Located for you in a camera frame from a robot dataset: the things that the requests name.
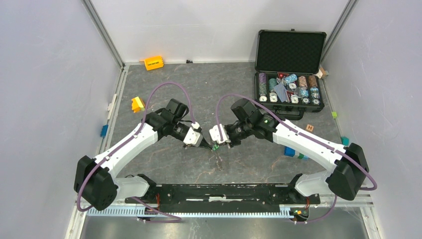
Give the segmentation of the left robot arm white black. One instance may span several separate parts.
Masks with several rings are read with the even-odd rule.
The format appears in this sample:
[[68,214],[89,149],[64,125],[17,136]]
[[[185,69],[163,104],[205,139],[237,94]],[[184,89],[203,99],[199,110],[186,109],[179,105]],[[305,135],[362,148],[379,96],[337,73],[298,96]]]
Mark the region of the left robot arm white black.
[[113,147],[94,158],[83,156],[78,161],[74,182],[77,203],[84,199],[91,207],[101,211],[115,200],[129,197],[152,202],[156,198],[156,189],[145,176],[117,176],[143,150],[166,136],[183,142],[187,147],[212,149],[198,123],[186,125],[183,117],[188,112],[187,105],[171,99],[165,108],[148,113],[145,123],[140,123]]

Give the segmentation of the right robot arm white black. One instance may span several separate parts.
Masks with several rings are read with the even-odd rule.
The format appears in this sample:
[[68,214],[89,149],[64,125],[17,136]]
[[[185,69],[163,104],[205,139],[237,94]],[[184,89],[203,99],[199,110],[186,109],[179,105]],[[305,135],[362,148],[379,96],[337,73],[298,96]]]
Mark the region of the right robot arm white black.
[[287,195],[293,203],[322,193],[333,193],[353,201],[358,192],[365,189],[364,181],[373,180],[363,148],[356,143],[345,146],[320,138],[245,98],[236,101],[231,110],[237,121],[214,126],[210,130],[213,141],[234,147],[254,136],[302,153],[325,169],[318,173],[300,174],[292,180],[293,186],[288,188]]

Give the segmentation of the blue green white brick stack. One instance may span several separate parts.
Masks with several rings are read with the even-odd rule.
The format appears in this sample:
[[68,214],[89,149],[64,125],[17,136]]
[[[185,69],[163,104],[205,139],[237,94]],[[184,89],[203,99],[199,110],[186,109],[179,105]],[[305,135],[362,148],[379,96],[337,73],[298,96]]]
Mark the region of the blue green white brick stack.
[[301,159],[301,160],[308,160],[309,159],[306,155],[304,155],[304,154],[302,154],[302,153],[300,153],[300,152],[298,152],[298,151],[296,151],[296,150],[294,150],[290,147],[287,147],[287,146],[285,146],[285,148],[284,148],[284,155],[288,156],[288,157],[292,157],[292,158]]

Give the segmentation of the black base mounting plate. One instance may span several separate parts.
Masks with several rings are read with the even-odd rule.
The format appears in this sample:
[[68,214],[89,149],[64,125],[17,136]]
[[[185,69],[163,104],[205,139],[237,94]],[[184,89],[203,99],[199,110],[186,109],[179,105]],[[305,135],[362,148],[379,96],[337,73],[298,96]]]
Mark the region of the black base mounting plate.
[[280,205],[319,204],[287,184],[161,184],[140,198],[165,213],[275,213]]

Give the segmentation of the playing card deck blue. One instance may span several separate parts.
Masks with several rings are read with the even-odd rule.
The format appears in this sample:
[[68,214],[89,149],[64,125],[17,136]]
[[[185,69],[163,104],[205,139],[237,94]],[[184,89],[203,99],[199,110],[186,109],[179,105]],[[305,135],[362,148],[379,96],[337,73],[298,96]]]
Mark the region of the playing card deck blue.
[[287,90],[285,88],[285,86],[283,84],[277,84],[274,88],[273,88],[274,92],[277,94],[278,98],[280,99],[280,102],[284,103],[290,102],[290,98],[288,96]]

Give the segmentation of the wooden letter H cube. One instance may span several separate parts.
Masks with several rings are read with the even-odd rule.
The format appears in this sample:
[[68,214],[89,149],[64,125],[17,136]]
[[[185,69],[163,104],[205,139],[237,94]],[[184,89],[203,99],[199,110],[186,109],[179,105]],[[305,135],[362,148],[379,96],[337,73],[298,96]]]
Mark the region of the wooden letter H cube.
[[314,129],[315,129],[315,127],[313,125],[311,125],[311,124],[307,124],[307,126],[305,128],[305,130],[307,132],[310,132],[310,133],[314,133]]

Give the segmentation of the black poker chip case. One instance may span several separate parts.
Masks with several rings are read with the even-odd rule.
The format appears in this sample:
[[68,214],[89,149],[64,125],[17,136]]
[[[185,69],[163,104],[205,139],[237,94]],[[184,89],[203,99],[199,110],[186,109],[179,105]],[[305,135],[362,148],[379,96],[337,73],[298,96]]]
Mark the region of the black poker chip case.
[[[260,30],[255,58],[254,99],[289,120],[324,108],[316,73],[325,32]],[[283,84],[290,102],[280,102],[273,88]]]

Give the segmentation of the yellow orange brick stack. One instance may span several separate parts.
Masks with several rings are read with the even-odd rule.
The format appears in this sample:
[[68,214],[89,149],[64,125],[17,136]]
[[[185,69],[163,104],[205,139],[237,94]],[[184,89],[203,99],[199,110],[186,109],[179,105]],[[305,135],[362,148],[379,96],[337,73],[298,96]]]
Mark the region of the yellow orange brick stack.
[[135,97],[131,99],[131,110],[134,113],[145,111],[145,103],[140,97]]

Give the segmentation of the orange toothed block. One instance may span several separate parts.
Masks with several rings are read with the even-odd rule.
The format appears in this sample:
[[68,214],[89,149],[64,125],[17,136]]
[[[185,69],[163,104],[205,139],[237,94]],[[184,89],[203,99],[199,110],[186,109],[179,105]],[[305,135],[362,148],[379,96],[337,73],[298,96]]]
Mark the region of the orange toothed block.
[[153,56],[153,57],[145,58],[143,62],[147,71],[164,67],[164,60],[162,56]]

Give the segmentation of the wooden block behind case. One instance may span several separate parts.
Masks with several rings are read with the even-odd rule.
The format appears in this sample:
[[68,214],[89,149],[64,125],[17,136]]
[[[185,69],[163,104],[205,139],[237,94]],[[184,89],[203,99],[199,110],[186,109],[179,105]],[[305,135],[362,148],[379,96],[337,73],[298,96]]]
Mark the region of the wooden block behind case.
[[322,66],[319,66],[319,70],[318,70],[316,76],[319,79],[325,79],[328,75],[329,75],[329,71],[324,69]]

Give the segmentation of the teal cube right edge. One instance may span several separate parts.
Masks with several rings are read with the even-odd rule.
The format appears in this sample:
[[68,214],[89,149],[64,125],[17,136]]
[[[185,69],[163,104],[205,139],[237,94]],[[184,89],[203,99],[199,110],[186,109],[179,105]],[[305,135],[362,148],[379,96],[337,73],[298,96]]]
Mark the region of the teal cube right edge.
[[349,139],[348,137],[346,137],[346,136],[341,136],[341,137],[340,137],[340,139],[341,139],[341,143],[342,143],[344,146],[349,146],[349,144],[350,144],[350,139]]

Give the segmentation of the blue cube left rail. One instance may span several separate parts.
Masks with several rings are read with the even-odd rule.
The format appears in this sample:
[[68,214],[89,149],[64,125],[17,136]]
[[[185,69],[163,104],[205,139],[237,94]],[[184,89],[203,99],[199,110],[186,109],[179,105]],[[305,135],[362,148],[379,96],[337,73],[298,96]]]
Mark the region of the blue cube left rail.
[[102,126],[100,137],[105,138],[108,131],[108,124]]

